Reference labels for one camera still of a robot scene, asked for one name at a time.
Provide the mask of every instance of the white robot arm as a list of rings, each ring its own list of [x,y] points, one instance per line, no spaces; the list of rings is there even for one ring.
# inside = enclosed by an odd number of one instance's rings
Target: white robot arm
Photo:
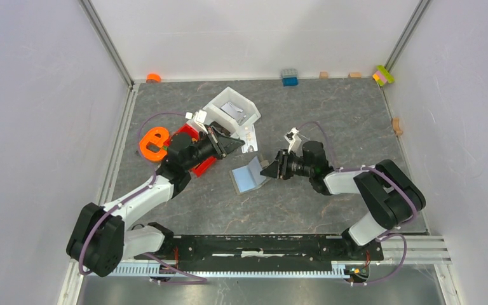
[[[285,135],[289,148],[279,150],[261,175],[283,180],[294,175],[307,177],[313,189],[323,195],[360,194],[369,212],[343,232],[342,237],[351,248],[367,245],[425,207],[423,194],[392,160],[354,169],[334,169],[321,142],[307,141],[302,145],[302,156],[297,156],[301,143],[298,134],[293,128]],[[403,194],[392,189],[393,185]]]
[[[84,266],[106,276],[123,258],[157,251],[164,240],[162,231],[153,226],[127,231],[130,226],[182,192],[191,180],[191,168],[212,156],[223,159],[244,144],[211,126],[205,130],[197,142],[186,133],[174,135],[156,174],[130,193],[101,207],[94,203],[83,207],[66,253],[78,261],[83,258]]]

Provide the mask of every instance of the white box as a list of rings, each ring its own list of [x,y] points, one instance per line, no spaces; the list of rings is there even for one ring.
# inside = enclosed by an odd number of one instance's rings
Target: white box
[[[245,117],[240,121],[240,124],[221,109],[228,102],[231,102],[243,111]],[[207,112],[205,125],[209,125],[213,121],[218,122],[218,124],[231,132],[232,137],[238,136],[236,132],[242,126],[250,126],[261,117],[255,104],[231,87],[227,87],[224,91],[220,92],[220,94],[203,107],[203,110]],[[195,130],[200,130],[192,120],[189,120],[187,124],[195,128]]]

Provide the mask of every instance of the table surface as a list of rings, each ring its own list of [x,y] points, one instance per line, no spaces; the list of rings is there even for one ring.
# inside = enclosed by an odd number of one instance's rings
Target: table surface
[[[386,276],[391,266],[375,266],[370,280]],[[206,285],[158,286],[145,277],[87,276],[78,304],[445,304],[433,266],[403,266],[388,281],[351,288],[345,281],[318,278],[209,278]]]
[[[282,87],[280,80],[141,84],[113,197],[126,194],[152,174],[137,154],[137,132],[149,116],[197,111],[228,86],[253,101],[262,115],[255,123],[259,151],[238,150],[217,161],[201,177],[192,177],[177,197],[137,223],[156,221],[177,234],[341,233],[367,212],[360,195],[323,196],[304,177],[271,180],[237,195],[229,176],[230,170],[258,154],[272,161],[279,149],[287,148],[284,133],[306,121],[321,123],[341,166],[372,165],[389,158],[407,172],[383,93],[372,79],[302,79],[295,87]],[[145,132],[155,126],[174,132],[185,122],[178,116],[160,116],[146,125]],[[313,125],[301,134],[324,142]],[[426,231],[423,218],[401,231]]]

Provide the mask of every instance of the white panel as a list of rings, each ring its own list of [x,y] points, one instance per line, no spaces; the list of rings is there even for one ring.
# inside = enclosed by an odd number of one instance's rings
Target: white panel
[[[125,98],[77,1],[0,1],[0,304],[56,303]]]
[[[94,0],[135,79],[369,76],[417,0]]]
[[[488,304],[488,1],[433,1],[386,93],[467,304]]]

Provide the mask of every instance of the wooden block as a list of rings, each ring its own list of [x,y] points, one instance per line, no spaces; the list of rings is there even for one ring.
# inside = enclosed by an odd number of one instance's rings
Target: wooden block
[[[403,134],[403,130],[399,127],[399,118],[392,119],[392,128],[394,129],[395,135],[400,136]]]

